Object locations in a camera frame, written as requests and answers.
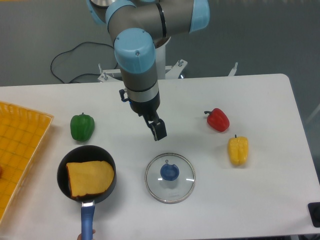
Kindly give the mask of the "person's hand at edge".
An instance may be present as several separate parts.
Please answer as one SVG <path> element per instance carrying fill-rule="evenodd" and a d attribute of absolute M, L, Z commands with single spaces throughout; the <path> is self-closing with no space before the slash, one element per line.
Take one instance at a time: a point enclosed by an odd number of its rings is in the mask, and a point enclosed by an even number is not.
<path fill-rule="evenodd" d="M 82 240 L 82 234 L 79 234 L 79 235 L 77 236 L 77 240 Z"/>

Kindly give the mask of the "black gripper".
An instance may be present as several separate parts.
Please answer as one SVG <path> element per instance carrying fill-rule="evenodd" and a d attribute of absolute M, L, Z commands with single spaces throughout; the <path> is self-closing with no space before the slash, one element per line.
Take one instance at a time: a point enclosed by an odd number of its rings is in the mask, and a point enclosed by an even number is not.
<path fill-rule="evenodd" d="M 165 122 L 159 118 L 157 109 L 160 106 L 160 93 L 158 92 L 155 97 L 146 102 L 137 102 L 129 97 L 125 98 L 125 90 L 119 90 L 120 98 L 122 102 L 129 102 L 131 109 L 139 116 L 143 116 L 143 119 L 147 127 L 153 133 L 155 141 L 162 140 L 167 136 L 167 130 Z"/>

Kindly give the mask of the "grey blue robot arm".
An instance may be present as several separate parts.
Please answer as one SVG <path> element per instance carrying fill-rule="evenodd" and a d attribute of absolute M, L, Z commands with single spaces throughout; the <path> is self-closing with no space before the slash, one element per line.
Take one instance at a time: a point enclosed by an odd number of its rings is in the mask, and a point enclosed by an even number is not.
<path fill-rule="evenodd" d="M 156 64 L 157 43 L 207 27 L 207 0 L 88 0 L 92 18 L 106 25 L 120 68 L 121 100 L 144 118 L 154 140 L 167 136 L 159 118 L 160 92 Z"/>

